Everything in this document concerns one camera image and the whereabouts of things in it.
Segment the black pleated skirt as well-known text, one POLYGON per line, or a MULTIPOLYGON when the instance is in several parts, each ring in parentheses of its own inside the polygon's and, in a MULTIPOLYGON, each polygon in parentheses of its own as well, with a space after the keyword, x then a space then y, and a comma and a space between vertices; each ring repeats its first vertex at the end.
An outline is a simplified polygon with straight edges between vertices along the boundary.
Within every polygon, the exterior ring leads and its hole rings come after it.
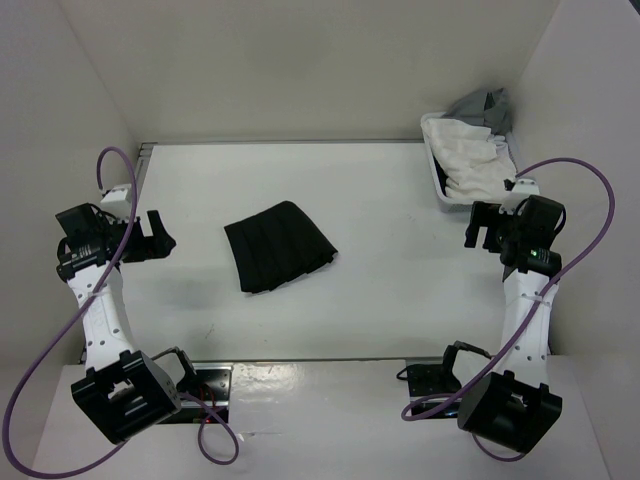
POLYGON ((241 291, 273 291, 333 262, 338 250, 291 201, 224 227, 241 291))

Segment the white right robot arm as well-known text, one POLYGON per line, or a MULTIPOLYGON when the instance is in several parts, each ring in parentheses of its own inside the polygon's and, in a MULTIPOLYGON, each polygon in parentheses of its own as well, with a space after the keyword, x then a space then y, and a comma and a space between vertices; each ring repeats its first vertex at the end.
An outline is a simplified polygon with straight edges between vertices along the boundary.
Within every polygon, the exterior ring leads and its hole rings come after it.
POLYGON ((504 268, 502 345, 474 376, 466 361, 454 358, 438 368, 438 381, 454 393, 448 400, 458 405, 458 427, 476 443, 512 451, 512 462, 528 454, 562 412, 562 398, 548 385, 546 358, 562 270, 551 247, 565 219, 562 204, 539 195, 513 207, 477 201, 465 232, 465 247, 498 255, 504 268))

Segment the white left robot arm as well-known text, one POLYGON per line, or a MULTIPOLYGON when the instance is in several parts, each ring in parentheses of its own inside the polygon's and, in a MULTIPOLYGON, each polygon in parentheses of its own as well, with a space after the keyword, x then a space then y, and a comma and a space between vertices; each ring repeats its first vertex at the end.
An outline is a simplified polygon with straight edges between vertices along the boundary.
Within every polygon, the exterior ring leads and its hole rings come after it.
POLYGON ((133 340, 119 266, 164 259, 176 245, 158 211, 147 217, 150 235, 90 203, 56 216, 64 231, 57 273, 84 311, 85 376, 72 397, 115 445, 177 413, 199 386, 194 369, 179 364, 166 372, 133 340))

